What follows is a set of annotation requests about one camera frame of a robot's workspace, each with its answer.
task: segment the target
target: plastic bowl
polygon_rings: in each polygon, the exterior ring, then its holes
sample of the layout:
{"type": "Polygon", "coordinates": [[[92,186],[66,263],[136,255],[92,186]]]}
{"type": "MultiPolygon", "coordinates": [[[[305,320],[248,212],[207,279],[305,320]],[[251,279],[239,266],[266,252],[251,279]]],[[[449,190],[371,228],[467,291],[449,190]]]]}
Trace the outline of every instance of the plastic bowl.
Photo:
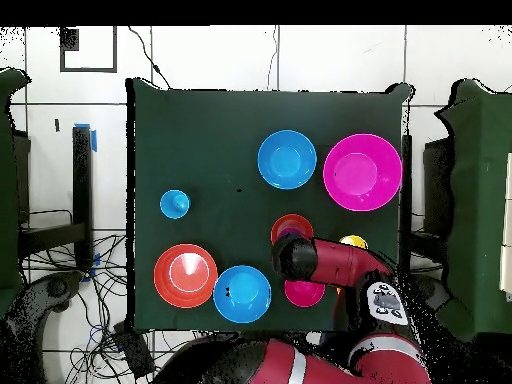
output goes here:
{"type": "Polygon", "coordinates": [[[279,237],[289,233],[298,233],[304,237],[311,238],[313,237],[313,226],[301,215],[294,213],[284,215],[274,222],[270,230],[270,241],[274,244],[279,237]]]}
{"type": "Polygon", "coordinates": [[[194,308],[211,297],[217,275],[215,261],[206,250],[194,244],[178,244],[158,258],[153,281],[167,303],[194,308]]]}
{"type": "Polygon", "coordinates": [[[324,293],[324,284],[301,280],[284,282],[284,294],[291,303],[300,308],[316,305],[322,300],[324,293]]]}
{"type": "Polygon", "coordinates": [[[238,265],[225,270],[213,290],[219,313],[231,322],[248,324],[261,318],[270,306],[267,278],[256,268],[238,265]]]}
{"type": "Polygon", "coordinates": [[[337,204],[352,211],[371,211],[395,196],[402,181],[402,161],[382,137],[355,134],[331,149],[323,177],[337,204]]]}
{"type": "Polygon", "coordinates": [[[182,218],[189,208],[190,199],[181,190],[169,190],[160,199],[160,209],[167,218],[182,218]]]}
{"type": "Polygon", "coordinates": [[[269,135],[258,151],[261,176],[271,186],[283,190],[305,184],[315,166],[315,147],[297,131],[282,130],[269,135]]]}

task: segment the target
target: dark green board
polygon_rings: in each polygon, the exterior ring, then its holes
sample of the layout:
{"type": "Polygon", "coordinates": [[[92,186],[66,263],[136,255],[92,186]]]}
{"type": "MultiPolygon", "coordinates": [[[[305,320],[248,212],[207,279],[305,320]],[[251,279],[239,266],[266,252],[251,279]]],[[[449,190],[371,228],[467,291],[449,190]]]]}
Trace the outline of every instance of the dark green board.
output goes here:
{"type": "Polygon", "coordinates": [[[490,93],[464,80],[441,116],[455,146],[447,284],[456,300],[447,303],[438,318],[463,340],[480,332],[512,334],[512,303],[499,289],[512,95],[490,93]]]}
{"type": "Polygon", "coordinates": [[[318,237],[358,234],[371,249],[397,258],[398,195],[374,212],[345,210],[327,194],[322,169],[332,146],[354,133],[384,137],[400,152],[408,85],[396,85],[389,94],[162,91],[135,80],[134,91],[136,328],[332,329],[336,290],[328,288],[320,303],[300,309],[288,302],[272,269],[270,229],[287,213],[308,218],[318,237]],[[313,176],[295,190],[273,188],[258,172],[260,144],[282,129],[305,134],[317,151],[313,176]],[[160,211],[160,197],[170,189],[191,199],[189,212],[178,220],[160,211]],[[153,267],[180,243],[209,251],[219,275],[235,265],[262,271],[272,287],[269,310],[252,324],[238,325],[222,318],[212,299],[193,309],[167,304],[155,290],[153,267]]]}
{"type": "Polygon", "coordinates": [[[21,71],[0,69],[0,318],[22,288],[18,272],[18,181],[10,121],[10,96],[28,83],[21,71]]]}

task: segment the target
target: pink bowl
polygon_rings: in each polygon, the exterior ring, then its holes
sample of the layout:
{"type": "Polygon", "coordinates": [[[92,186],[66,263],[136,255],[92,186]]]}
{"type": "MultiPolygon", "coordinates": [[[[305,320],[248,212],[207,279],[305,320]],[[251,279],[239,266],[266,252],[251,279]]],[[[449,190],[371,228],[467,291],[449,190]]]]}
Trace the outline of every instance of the pink bowl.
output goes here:
{"type": "Polygon", "coordinates": [[[354,134],[339,141],[324,164],[325,188],[351,211],[371,211],[388,203],[402,181],[400,155],[373,134],[354,134]]]}
{"type": "Polygon", "coordinates": [[[291,303],[300,308],[316,305],[322,299],[324,292],[324,284],[289,280],[284,282],[286,297],[291,303]]]}

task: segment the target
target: yellow object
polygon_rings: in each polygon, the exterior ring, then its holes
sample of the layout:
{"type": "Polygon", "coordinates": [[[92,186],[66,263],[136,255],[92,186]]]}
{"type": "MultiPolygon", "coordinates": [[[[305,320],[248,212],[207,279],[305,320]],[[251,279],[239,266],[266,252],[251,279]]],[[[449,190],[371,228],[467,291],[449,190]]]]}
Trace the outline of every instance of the yellow object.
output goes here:
{"type": "Polygon", "coordinates": [[[360,247],[361,249],[368,249],[368,243],[365,239],[359,236],[345,236],[340,239],[340,243],[349,244],[350,246],[360,247]]]}

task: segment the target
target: black stand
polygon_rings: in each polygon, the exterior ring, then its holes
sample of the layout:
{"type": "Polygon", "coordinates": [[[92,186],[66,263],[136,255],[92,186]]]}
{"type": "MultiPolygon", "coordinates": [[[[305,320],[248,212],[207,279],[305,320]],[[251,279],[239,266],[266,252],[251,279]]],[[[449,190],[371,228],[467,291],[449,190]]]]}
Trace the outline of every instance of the black stand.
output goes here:
{"type": "MultiPolygon", "coordinates": [[[[15,143],[27,143],[26,133],[18,132],[15,143]]],[[[28,210],[28,151],[16,149],[18,164],[20,215],[28,210]]],[[[73,128],[73,223],[56,227],[23,230],[18,238],[18,257],[25,258],[34,253],[69,243],[75,244],[76,266],[87,272],[93,263],[92,243],[92,172],[91,143],[88,128],[73,128]]]]}

